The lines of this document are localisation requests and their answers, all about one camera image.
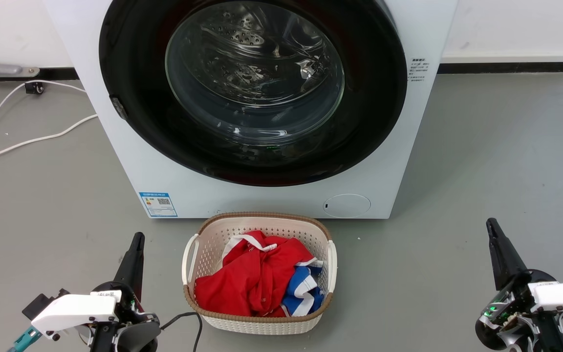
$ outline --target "black cable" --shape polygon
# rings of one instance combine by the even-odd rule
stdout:
[[[183,316],[191,316],[191,315],[196,315],[197,319],[199,319],[199,331],[197,332],[197,338],[195,339],[195,345],[193,347],[193,352],[196,352],[197,351],[197,345],[199,345],[199,338],[201,337],[201,330],[203,329],[203,322],[201,321],[201,316],[199,315],[199,313],[197,313],[197,312],[187,312],[187,313],[178,314],[175,318],[171,319],[168,323],[161,326],[160,330],[164,330],[164,329],[168,328],[172,323],[175,323],[177,321],[177,319],[179,319]]]

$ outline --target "teal part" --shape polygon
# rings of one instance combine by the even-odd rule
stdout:
[[[14,349],[10,349],[9,351],[23,352],[30,345],[38,341],[42,335],[43,334],[41,334],[34,326],[30,326],[29,329],[25,330],[25,332],[23,332],[23,334],[14,341]]]

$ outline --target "laundry basket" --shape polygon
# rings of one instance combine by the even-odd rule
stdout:
[[[250,230],[261,230],[266,236],[297,238],[313,256],[324,262],[317,283],[326,297],[316,312],[300,317],[260,318],[211,312],[197,305],[195,280],[217,272],[222,266],[221,256],[230,238]],[[331,303],[336,286],[336,262],[336,246],[325,226],[315,219],[264,212],[227,213],[208,219],[199,233],[190,238],[182,259],[181,279],[188,304],[215,328],[261,335],[301,334],[314,328]]]

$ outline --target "washing machine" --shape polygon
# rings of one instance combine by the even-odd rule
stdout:
[[[388,218],[456,7],[44,3],[150,218]]]

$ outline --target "red clothing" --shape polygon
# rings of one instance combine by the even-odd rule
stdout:
[[[221,270],[195,281],[199,307],[225,314],[270,316],[282,303],[295,265],[307,265],[316,258],[296,238],[266,237],[255,230],[234,236],[222,260]]]

